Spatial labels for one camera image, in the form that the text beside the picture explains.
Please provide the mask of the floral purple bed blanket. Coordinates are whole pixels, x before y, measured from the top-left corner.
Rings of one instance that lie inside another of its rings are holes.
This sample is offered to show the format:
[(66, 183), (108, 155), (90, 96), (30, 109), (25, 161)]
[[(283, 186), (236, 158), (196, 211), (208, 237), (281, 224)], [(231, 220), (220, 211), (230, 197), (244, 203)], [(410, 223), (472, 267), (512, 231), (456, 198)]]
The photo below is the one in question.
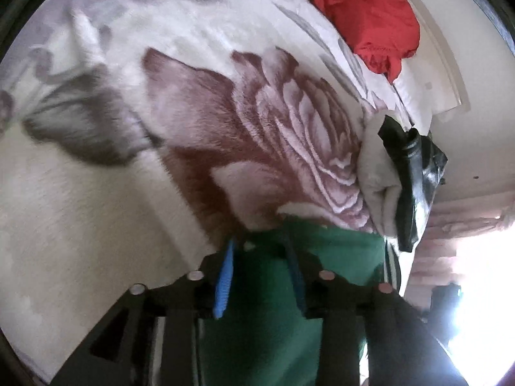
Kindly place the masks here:
[(408, 115), (308, 0), (47, 0), (1, 62), (1, 327), (45, 381), (132, 284), (286, 217), (374, 230)]

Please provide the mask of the pink floral curtain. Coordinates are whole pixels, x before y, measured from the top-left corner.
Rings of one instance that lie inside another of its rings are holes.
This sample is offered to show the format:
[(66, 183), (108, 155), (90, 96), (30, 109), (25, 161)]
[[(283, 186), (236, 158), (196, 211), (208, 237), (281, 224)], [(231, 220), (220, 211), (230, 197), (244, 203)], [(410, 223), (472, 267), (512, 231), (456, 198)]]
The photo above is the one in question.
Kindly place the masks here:
[(514, 277), (514, 192), (433, 206), (417, 247), (405, 297), (429, 306), (431, 290), (455, 283), (464, 293)]

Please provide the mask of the white pillow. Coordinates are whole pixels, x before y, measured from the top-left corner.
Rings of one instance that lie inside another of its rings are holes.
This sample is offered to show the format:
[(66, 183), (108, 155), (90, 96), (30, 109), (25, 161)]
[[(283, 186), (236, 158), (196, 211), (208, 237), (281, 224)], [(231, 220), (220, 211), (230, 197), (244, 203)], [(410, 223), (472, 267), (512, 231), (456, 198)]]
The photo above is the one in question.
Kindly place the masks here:
[(422, 100), (422, 92), (416, 82), (415, 75), (405, 63), (402, 63), (401, 72), (394, 80), (393, 86), (407, 113), (410, 123), (417, 128), (418, 131), (422, 130), (423, 116), (419, 109)]

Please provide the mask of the green white varsity jacket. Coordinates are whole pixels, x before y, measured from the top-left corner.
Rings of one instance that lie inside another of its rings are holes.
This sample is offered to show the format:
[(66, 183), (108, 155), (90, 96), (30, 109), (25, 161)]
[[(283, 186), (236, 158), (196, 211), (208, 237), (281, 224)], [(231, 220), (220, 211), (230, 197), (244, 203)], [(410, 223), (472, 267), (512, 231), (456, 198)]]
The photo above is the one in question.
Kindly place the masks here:
[(192, 385), (459, 385), (447, 352), (395, 289), (379, 237), (304, 220), (201, 264)]

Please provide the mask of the white wooden headboard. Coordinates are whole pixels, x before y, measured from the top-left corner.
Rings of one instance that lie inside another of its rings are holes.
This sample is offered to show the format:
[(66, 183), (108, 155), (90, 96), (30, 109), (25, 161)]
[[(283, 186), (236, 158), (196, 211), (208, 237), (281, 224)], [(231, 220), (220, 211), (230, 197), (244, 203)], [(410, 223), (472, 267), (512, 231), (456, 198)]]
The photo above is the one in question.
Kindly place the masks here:
[(407, 0), (420, 26), (416, 53), (401, 61), (409, 66), (422, 92), (420, 113), (429, 134), (434, 119), (446, 122), (471, 109), (463, 76), (447, 39), (422, 0)]

